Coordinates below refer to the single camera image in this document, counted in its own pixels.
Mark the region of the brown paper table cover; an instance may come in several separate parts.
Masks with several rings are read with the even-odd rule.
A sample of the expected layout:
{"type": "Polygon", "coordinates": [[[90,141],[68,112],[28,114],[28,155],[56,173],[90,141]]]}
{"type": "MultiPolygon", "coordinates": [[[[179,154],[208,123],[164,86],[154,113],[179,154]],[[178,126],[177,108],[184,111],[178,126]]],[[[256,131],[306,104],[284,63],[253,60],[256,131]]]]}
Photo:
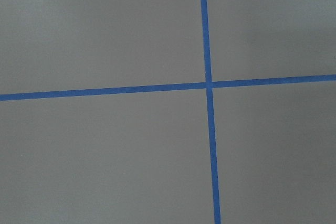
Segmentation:
{"type": "Polygon", "coordinates": [[[1,223],[335,223],[335,0],[1,0],[1,223]]]}

